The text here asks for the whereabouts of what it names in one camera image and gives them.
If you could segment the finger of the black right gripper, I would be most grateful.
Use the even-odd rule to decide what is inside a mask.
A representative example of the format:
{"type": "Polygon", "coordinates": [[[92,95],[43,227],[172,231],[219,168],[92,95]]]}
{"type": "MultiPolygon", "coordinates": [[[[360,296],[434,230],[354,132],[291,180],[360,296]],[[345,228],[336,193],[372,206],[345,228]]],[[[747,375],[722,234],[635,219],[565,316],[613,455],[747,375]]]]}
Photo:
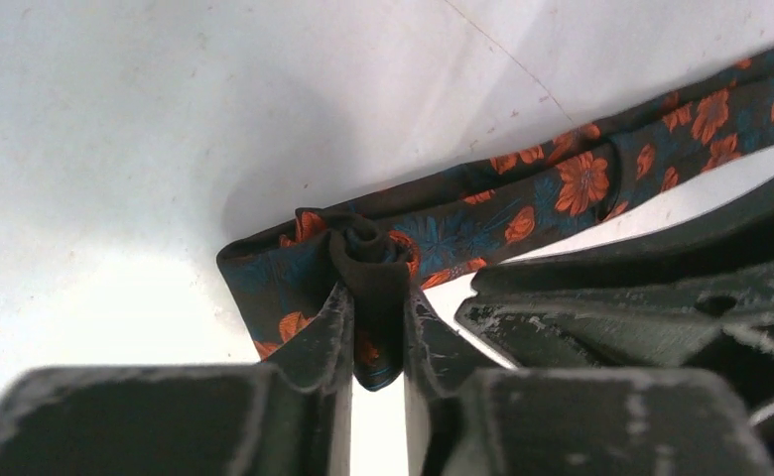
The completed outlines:
{"type": "Polygon", "coordinates": [[[481,293],[456,314],[521,367],[699,368],[774,399],[774,266],[632,288],[481,293]]]}
{"type": "Polygon", "coordinates": [[[497,265],[474,305],[535,309],[774,308],[774,178],[704,215],[569,254],[497,265]]]}

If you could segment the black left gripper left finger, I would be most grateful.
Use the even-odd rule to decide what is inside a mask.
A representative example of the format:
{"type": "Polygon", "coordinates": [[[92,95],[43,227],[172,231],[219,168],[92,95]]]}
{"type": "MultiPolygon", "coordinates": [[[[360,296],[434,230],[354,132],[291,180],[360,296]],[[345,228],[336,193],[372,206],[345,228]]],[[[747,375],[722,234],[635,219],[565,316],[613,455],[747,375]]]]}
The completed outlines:
{"type": "Polygon", "coordinates": [[[346,475],[353,299],[249,365],[48,367],[0,399],[0,475],[346,475]]]}

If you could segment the black orange-flower tie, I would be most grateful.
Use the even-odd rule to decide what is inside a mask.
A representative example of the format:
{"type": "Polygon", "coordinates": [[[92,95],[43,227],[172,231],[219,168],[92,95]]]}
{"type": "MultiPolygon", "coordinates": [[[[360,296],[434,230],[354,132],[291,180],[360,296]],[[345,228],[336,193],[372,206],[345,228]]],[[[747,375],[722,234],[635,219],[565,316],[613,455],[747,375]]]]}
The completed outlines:
{"type": "Polygon", "coordinates": [[[336,284],[354,299],[354,374],[402,371],[408,290],[567,239],[774,146],[774,47],[539,145],[461,164],[234,241],[216,263],[261,358],[286,347],[336,284]]]}

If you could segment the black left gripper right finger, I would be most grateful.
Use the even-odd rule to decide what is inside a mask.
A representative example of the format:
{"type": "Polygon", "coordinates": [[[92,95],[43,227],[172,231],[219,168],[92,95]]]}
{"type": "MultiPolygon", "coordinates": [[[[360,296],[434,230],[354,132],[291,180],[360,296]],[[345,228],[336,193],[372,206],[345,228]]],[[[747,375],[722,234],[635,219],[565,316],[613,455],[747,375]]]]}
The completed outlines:
{"type": "Polygon", "coordinates": [[[744,404],[691,369],[506,369],[404,302],[412,475],[774,475],[744,404]]]}

